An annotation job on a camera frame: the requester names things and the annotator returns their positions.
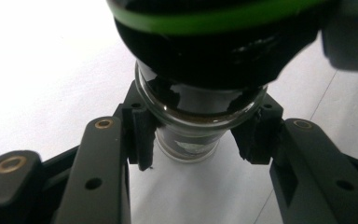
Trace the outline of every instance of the brass screw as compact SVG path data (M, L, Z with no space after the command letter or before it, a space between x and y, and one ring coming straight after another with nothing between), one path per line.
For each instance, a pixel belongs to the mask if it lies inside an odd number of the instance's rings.
M12 156L0 162L0 174L7 174L20 169L27 162L23 156Z
M101 119L95 123L95 127L97 129L107 129L113 125L113 121L111 119Z
M300 128L300 129L311 129L312 128L312 124L310 124L309 122L305 121L305 120L295 120L294 124Z

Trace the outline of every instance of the white background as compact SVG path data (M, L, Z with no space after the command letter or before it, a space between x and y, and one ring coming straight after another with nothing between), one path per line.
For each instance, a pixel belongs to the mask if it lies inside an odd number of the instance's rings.
M45 161L77 146L90 120L124 100L134 63L104 1L0 1L0 155L31 149ZM358 158L358 74L332 68L320 40L268 92L285 118L311 119ZM131 166L133 223L282 223L269 168L243 161L230 133L205 162L157 147L154 160Z

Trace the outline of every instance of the green rubber ring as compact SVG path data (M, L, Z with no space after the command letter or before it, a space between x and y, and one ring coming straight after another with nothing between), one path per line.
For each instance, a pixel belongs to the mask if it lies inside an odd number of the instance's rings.
M326 1L264 0L220 10L176 15L136 13L108 2L115 18L134 30L163 35L206 35L268 24Z

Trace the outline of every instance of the green band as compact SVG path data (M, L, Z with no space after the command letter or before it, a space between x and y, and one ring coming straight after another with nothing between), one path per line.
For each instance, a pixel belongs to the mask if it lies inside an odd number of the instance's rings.
M221 10L176 15L136 13L112 3L110 7L118 21L138 31L164 35L205 35L267 24L325 1L264 0Z

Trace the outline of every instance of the metal screw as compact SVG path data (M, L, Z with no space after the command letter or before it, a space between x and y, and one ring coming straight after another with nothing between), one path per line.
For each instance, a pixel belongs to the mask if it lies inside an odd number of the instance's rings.
M27 162L23 156L12 156L0 162L0 174L7 174L20 169Z
M312 124L310 124L309 122L306 122L305 120L295 120L294 124L301 129L311 129L312 128Z
M111 119L101 119L95 123L95 127L97 129L107 129L113 125L113 121Z

